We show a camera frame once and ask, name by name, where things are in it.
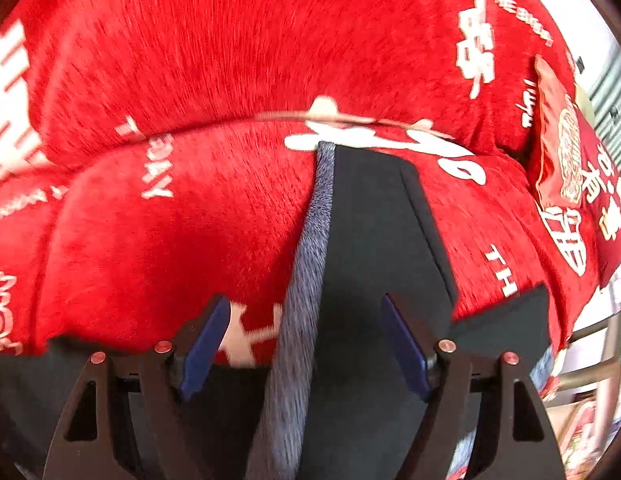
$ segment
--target white wall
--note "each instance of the white wall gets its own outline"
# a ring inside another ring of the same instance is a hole
[[[590,0],[541,0],[557,23],[573,58],[581,56],[585,70],[575,80],[587,91],[609,61],[616,41]]]

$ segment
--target white lettering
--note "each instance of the white lettering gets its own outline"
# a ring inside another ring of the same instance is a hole
[[[491,249],[492,249],[492,252],[484,253],[484,256],[486,256],[486,259],[489,262],[494,262],[496,260],[499,260],[499,262],[503,266],[505,266],[504,269],[495,273],[495,277],[497,278],[498,281],[504,282],[505,286],[502,287],[502,293],[504,294],[505,298],[507,298],[508,296],[511,296],[512,294],[517,292],[517,284],[510,280],[511,270],[510,268],[506,267],[507,263],[504,260],[504,258],[502,258],[502,255],[499,254],[499,251],[497,250],[497,248],[493,244],[491,244]]]
[[[502,293],[505,297],[511,296],[517,292],[517,284],[515,282],[511,282],[509,279],[511,277],[511,270],[508,267],[496,272],[495,277],[499,281],[505,283],[505,286],[502,287]]]
[[[31,194],[21,195],[12,199],[7,204],[0,207],[0,220],[6,216],[21,211],[27,205],[34,205],[37,202],[48,202],[46,192],[43,189],[35,189]]]
[[[489,262],[494,262],[495,260],[499,260],[502,265],[506,265],[507,263],[504,261],[504,258],[502,258],[502,255],[499,254],[499,251],[497,251],[497,248],[491,244],[491,249],[493,250],[492,253],[484,253],[484,256],[486,256],[486,259]]]
[[[493,49],[493,30],[486,22],[486,0],[475,0],[475,7],[459,13],[459,28],[465,40],[457,43],[457,67],[465,79],[473,79],[470,99],[479,95],[479,82],[495,79],[495,57],[486,50]]]
[[[474,180],[480,186],[486,184],[486,172],[477,162],[440,158],[437,163],[450,176],[461,178],[462,180]]]
[[[150,145],[146,156],[148,160],[161,160],[173,153],[173,136],[171,134],[149,140]]]
[[[120,136],[126,137],[130,134],[139,134],[139,128],[130,115],[126,116],[126,123],[116,126],[114,129]]]
[[[313,108],[320,104],[323,115],[326,117],[337,116],[337,103],[335,100],[320,96],[315,99]],[[293,134],[284,139],[284,145],[290,150],[313,152],[317,150],[321,141],[332,142],[350,148],[386,148],[390,150],[411,150],[412,152],[426,153],[428,155],[438,155],[450,158],[460,156],[473,156],[473,153],[453,142],[437,137],[429,132],[433,126],[433,121],[422,119],[413,124],[415,130],[406,130],[415,142],[401,142],[398,140],[384,139],[378,137],[372,128],[355,126],[351,128],[338,128],[333,124],[319,123],[316,121],[306,121],[306,126],[313,130],[314,134]],[[484,169],[470,160],[447,160],[445,158],[438,161],[439,166],[456,178],[464,180],[474,180],[480,186],[486,183],[486,173]]]
[[[524,83],[532,88],[525,89],[522,94],[524,105],[516,103],[515,106],[524,111],[524,113],[522,113],[522,126],[524,128],[530,128],[533,126],[533,111],[535,110],[535,103],[537,101],[535,87],[537,85],[528,79],[524,79]]]
[[[579,232],[582,221],[579,211],[559,206],[545,211],[537,206],[537,211],[566,263],[578,276],[583,276],[587,269],[587,248]]]
[[[570,202],[578,204],[582,193],[579,126],[571,98],[566,95],[565,100],[566,108],[559,114],[559,146],[557,148],[562,178],[560,194]]]
[[[173,181],[172,177],[165,176],[162,178],[155,186],[150,188],[148,191],[144,191],[142,193],[142,198],[148,200],[149,198],[153,198],[154,196],[165,196],[168,198],[173,198],[173,192],[169,189],[164,189],[168,184]]]
[[[621,209],[613,197],[610,197],[608,209],[602,208],[599,227],[605,240],[615,240],[617,238],[617,231],[621,229]]]
[[[597,161],[599,162],[599,167],[602,168],[602,171],[604,172],[604,176],[609,178],[612,177],[615,174],[613,163],[601,143],[597,145],[597,151],[599,152],[597,155]]]
[[[494,0],[494,2],[506,12],[514,14],[515,17],[521,22],[530,25],[535,34],[537,34],[543,40],[546,40],[546,46],[551,46],[553,44],[553,38],[551,37],[551,34],[548,32],[548,30],[542,27],[542,23],[540,23],[540,20],[535,18],[530,12],[524,9],[524,7],[515,7],[517,5],[516,1]]]
[[[220,351],[225,352],[228,364],[232,367],[255,367],[252,346],[255,343],[274,339],[279,334],[282,321],[282,306],[273,305],[273,324],[258,330],[247,331],[241,323],[241,316],[246,312],[246,305],[230,302],[230,323],[222,339]]]
[[[28,86],[21,77],[28,69],[21,22],[0,36],[0,180],[35,166],[49,165],[39,134],[28,119]]]
[[[599,170],[596,170],[590,161],[587,162],[589,171],[581,170],[582,176],[582,191],[587,190],[587,202],[592,204],[593,201],[599,196],[600,191],[606,192],[606,185],[599,176]]]
[[[0,271],[0,352],[7,348],[14,349],[15,354],[19,355],[23,352],[23,346],[20,342],[12,342],[9,338],[13,331],[13,313],[6,306],[10,303],[10,293],[8,292],[15,283],[17,278],[4,274]]]
[[[160,160],[159,162],[148,162],[146,163],[146,173],[142,180],[148,184],[155,177],[161,175],[162,173],[166,173],[173,165],[169,160]]]
[[[50,186],[50,190],[52,191],[52,195],[57,200],[61,200],[62,197],[68,192],[68,188],[66,186]]]

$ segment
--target metal screw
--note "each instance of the metal screw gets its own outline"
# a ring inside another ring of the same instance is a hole
[[[446,352],[447,354],[452,354],[457,350],[457,345],[450,339],[442,339],[437,345],[442,352]]]
[[[90,357],[90,362],[94,365],[100,365],[104,361],[106,361],[106,354],[103,352],[95,352]]]
[[[504,361],[510,365],[516,365],[519,362],[519,355],[515,352],[504,352]]]
[[[155,351],[158,354],[165,354],[172,350],[173,344],[170,341],[160,341],[155,345]]]

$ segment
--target gray fabric strip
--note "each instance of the gray fabric strip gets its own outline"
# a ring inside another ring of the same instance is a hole
[[[334,168],[335,145],[320,142],[315,190],[295,254],[246,480],[293,480],[299,466],[329,245]]]

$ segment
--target red snack bag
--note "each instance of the red snack bag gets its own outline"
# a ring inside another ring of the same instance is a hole
[[[555,72],[535,57],[537,108],[536,136],[528,168],[529,183],[542,209],[576,208],[581,199],[579,127],[571,97]]]
[[[577,110],[582,154],[583,208],[595,220],[599,284],[606,286],[621,264],[621,176],[613,159]]]

